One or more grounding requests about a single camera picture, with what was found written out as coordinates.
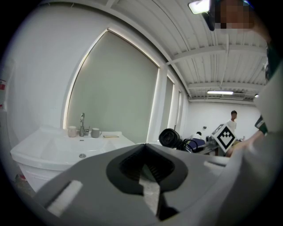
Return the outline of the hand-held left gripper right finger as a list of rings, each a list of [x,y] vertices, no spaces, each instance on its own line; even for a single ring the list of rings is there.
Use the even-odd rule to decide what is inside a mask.
[[[229,158],[143,146],[144,160],[159,186],[155,214],[146,222],[218,222],[227,191],[219,178]]]

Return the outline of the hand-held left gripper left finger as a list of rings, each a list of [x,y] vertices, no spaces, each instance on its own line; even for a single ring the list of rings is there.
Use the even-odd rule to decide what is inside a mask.
[[[64,226],[152,226],[159,219],[143,195],[125,194],[107,177],[110,161],[133,145],[85,158],[45,183],[34,196]]]

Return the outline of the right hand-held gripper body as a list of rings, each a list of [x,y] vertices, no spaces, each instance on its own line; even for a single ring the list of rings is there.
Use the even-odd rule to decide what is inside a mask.
[[[227,152],[236,141],[236,136],[227,123],[220,124],[212,132],[211,136],[216,140],[223,152]]]

